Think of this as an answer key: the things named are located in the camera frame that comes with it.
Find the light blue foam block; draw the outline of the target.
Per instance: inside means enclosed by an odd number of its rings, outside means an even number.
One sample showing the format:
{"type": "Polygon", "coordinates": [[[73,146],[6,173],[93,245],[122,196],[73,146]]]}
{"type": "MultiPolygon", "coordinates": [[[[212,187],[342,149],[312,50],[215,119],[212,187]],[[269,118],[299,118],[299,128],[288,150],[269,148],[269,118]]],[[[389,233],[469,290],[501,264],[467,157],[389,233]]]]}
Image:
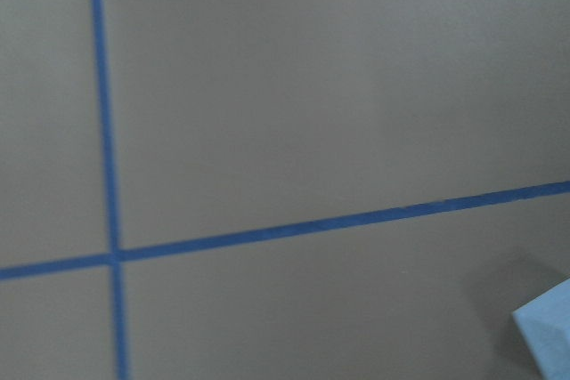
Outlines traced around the light blue foam block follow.
{"type": "Polygon", "coordinates": [[[543,379],[569,379],[569,280],[513,312],[543,379]]]}

